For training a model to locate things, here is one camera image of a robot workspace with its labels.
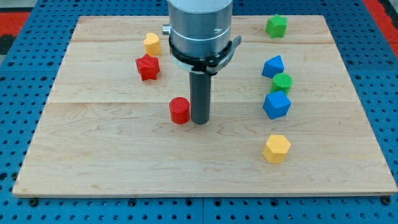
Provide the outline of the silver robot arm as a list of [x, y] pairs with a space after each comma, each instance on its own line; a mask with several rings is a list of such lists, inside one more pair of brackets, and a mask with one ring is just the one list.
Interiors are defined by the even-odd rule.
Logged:
[[195, 73], [216, 75], [241, 36], [230, 38], [233, 0], [168, 0], [170, 53]]

